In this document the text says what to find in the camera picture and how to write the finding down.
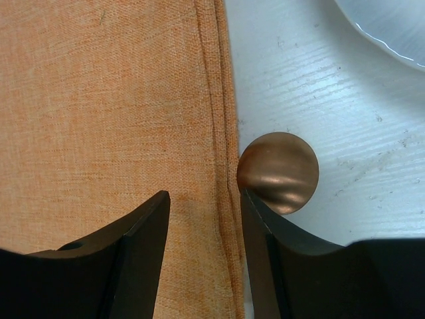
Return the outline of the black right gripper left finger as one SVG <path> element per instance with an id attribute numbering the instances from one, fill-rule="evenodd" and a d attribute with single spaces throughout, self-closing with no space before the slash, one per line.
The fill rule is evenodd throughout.
<path id="1" fill-rule="evenodd" d="M 160 191 L 57 250 L 1 251 L 2 318 L 151 318 L 169 227 Z"/>

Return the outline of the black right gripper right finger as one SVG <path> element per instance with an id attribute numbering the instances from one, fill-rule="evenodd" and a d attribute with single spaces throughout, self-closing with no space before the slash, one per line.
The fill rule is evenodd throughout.
<path id="1" fill-rule="evenodd" d="M 241 193 L 256 318 L 423 318 L 424 240 L 330 243 Z"/>

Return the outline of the copper spoon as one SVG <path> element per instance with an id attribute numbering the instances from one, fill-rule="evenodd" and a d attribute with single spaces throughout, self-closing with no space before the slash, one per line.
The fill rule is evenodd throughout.
<path id="1" fill-rule="evenodd" d="M 248 189 L 278 215 L 299 211 L 313 197 L 319 163 L 311 146 L 287 132 L 264 134 L 240 156 L 239 190 Z"/>

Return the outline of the orange cloth placemat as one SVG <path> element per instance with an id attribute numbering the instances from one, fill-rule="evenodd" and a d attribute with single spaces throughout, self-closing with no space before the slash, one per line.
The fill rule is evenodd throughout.
<path id="1" fill-rule="evenodd" d="M 83 237 L 166 190 L 156 318 L 243 318 L 222 1 L 1 2 L 1 246 Z"/>

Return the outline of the white grey-rimmed plate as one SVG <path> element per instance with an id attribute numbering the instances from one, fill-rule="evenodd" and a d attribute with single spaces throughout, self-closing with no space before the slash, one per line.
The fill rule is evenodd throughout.
<path id="1" fill-rule="evenodd" d="M 360 34 L 400 62 L 424 71 L 424 1 L 336 1 Z"/>

